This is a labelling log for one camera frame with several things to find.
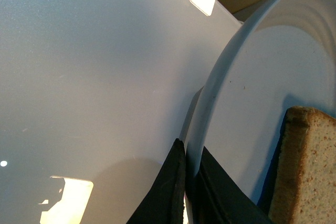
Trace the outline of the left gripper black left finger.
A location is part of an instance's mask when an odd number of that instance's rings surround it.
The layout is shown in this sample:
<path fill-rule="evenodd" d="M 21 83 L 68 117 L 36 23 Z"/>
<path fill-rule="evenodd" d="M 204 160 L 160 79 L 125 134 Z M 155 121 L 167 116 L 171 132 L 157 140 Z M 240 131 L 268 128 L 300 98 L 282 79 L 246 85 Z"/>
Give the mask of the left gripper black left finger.
<path fill-rule="evenodd" d="M 127 223 L 183 223 L 186 156 L 176 139 L 152 185 Z"/>

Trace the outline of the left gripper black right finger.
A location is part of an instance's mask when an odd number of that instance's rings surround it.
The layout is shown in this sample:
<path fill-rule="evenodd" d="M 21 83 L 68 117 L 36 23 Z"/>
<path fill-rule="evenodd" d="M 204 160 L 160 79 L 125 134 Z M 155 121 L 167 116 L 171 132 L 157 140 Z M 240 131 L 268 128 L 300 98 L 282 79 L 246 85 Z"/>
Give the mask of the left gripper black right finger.
<path fill-rule="evenodd" d="M 272 223 L 203 148 L 195 184 L 186 189 L 189 223 Z"/>

